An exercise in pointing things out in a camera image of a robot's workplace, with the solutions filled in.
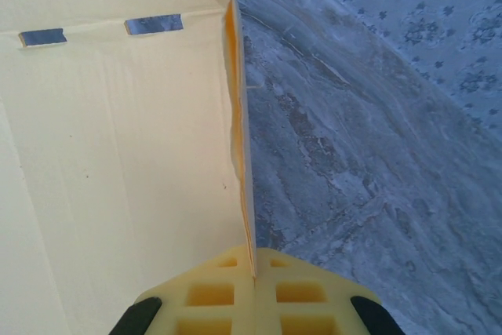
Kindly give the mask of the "cream lattice right gripper right finger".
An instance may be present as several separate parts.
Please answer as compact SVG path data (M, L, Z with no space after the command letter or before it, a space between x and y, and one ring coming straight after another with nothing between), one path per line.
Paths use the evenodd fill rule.
M403 334L379 297L356 282L269 248L257 250L256 334Z

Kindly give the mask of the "cream lattice right gripper left finger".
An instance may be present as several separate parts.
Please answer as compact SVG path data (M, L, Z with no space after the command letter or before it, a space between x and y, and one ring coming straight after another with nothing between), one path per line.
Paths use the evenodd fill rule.
M111 334L254 334L254 281L235 246L138 296Z

